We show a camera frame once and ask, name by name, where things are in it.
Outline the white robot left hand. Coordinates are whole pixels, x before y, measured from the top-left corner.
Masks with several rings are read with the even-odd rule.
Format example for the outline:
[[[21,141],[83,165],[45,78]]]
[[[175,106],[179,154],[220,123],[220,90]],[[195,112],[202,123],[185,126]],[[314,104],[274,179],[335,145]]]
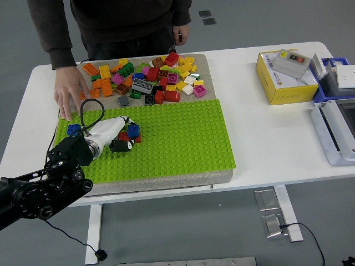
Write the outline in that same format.
[[[94,158],[102,154],[104,147],[112,143],[126,124],[135,125],[135,122],[127,116],[119,116],[99,121],[92,127],[85,139]]]

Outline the person's left hand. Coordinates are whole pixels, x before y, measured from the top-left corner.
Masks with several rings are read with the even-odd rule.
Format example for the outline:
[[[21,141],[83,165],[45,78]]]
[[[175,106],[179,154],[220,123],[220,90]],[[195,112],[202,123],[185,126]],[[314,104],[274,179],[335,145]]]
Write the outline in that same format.
[[[173,35],[176,46],[186,44],[190,34],[190,27],[188,24],[181,26],[173,26]]]

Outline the person's right hand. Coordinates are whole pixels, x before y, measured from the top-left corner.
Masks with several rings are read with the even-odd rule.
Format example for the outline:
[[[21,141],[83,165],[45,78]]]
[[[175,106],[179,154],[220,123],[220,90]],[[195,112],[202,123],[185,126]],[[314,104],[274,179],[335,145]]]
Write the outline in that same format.
[[[80,113],[82,104],[80,93],[83,93],[86,99],[90,98],[87,83],[77,67],[67,66],[56,68],[54,100],[59,107],[62,119],[66,119],[67,121],[71,121],[72,119],[71,99],[77,108],[77,112]]]

